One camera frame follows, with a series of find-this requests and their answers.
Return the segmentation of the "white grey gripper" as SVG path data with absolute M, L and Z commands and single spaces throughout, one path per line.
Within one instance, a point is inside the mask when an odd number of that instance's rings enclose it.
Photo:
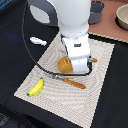
M 88 35 L 78 38 L 63 37 L 62 42 L 65 44 L 74 73 L 85 74 L 87 71 L 88 58 L 91 55 Z

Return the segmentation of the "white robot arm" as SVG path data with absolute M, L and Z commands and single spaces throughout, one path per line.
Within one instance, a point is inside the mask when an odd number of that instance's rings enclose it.
M 58 26 L 75 74 L 87 71 L 90 56 L 88 19 L 91 0 L 27 0 L 40 23 Z

